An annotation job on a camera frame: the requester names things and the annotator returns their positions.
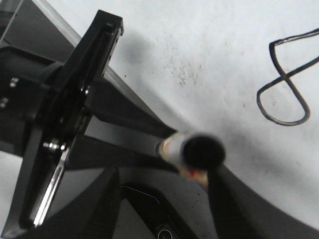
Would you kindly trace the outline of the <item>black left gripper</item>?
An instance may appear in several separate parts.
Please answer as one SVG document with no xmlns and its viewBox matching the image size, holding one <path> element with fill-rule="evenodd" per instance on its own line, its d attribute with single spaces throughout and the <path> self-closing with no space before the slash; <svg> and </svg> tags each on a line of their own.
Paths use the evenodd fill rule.
<svg viewBox="0 0 319 239">
<path fill-rule="evenodd" d="M 98 77 L 122 33 L 122 18 L 99 10 L 65 63 L 7 46 L 7 151 L 23 158 L 8 229 L 33 229 L 44 223 L 68 154 L 68 170 L 151 168 L 177 173 L 157 155 L 85 135 L 77 136 L 70 150 L 67 148 L 87 124 L 84 101 L 86 109 L 101 121 L 159 138 L 177 132 Z M 85 100 L 81 88 L 89 83 Z"/>
</svg>

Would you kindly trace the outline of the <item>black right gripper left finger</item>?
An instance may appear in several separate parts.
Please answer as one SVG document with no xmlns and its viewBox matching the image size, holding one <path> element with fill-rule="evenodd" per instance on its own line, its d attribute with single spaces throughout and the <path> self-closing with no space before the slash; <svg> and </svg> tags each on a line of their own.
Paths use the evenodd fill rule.
<svg viewBox="0 0 319 239">
<path fill-rule="evenodd" d="M 121 203 L 117 168 L 105 169 L 71 203 L 21 239 L 111 239 Z"/>
</svg>

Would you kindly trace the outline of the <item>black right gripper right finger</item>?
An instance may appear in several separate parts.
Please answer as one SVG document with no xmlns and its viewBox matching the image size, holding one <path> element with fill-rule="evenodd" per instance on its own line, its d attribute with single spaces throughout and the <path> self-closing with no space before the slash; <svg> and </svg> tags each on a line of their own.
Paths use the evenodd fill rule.
<svg viewBox="0 0 319 239">
<path fill-rule="evenodd" d="M 319 231 L 255 193 L 225 166 L 208 172 L 208 197 L 220 239 L 317 239 Z"/>
</svg>

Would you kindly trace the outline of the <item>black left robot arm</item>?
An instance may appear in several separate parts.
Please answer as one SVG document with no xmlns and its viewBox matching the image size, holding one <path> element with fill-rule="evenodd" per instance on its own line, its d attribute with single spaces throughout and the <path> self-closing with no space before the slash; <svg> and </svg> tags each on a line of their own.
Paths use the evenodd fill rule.
<svg viewBox="0 0 319 239">
<path fill-rule="evenodd" d="M 99 10 L 65 62 L 0 46 L 0 149 L 22 158 L 1 236 L 58 239 L 115 226 L 120 168 L 173 171 L 150 137 L 174 129 L 104 78 L 123 19 Z M 87 136 L 92 118 L 147 139 L 145 150 Z"/>
</svg>

